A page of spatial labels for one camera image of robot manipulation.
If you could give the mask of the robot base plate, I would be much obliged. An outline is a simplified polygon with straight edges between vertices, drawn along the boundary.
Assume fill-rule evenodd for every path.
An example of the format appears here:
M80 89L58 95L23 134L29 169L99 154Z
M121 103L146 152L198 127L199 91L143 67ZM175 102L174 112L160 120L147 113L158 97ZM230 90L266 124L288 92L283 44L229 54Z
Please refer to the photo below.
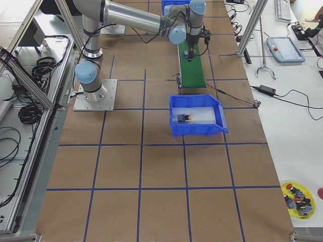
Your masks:
M101 79L101 88L93 93L84 91L80 84L74 103L74 111L113 111L115 106L117 79Z

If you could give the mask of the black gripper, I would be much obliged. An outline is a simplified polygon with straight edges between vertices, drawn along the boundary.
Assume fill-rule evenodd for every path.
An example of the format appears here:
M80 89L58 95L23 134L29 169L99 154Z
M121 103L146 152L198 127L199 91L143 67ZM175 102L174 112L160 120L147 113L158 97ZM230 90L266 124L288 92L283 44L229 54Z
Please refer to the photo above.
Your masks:
M188 62L192 62L192 60L195 57L195 49L194 46L199 42L200 34L197 35L191 35L189 33L186 33L186 42L188 45L188 56L187 60Z

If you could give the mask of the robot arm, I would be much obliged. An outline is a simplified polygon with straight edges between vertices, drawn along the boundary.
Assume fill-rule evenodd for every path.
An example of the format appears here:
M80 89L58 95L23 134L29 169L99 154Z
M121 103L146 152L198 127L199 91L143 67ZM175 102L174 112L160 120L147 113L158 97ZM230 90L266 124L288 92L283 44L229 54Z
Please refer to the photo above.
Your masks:
M197 56L195 48L200 38L209 42L209 33L203 26L206 11L205 1L190 1L183 5L168 5L162 15L146 12L113 1L74 1L75 8L82 15L84 47L81 62L75 67L75 77L83 89L83 95L89 103L99 103L107 99L109 91L100 78L103 60L101 43L108 44L107 49L116 48L116 34L101 35L104 28L116 29L118 26L130 27L134 31L142 30L155 37L164 36L172 44L188 45L187 60Z

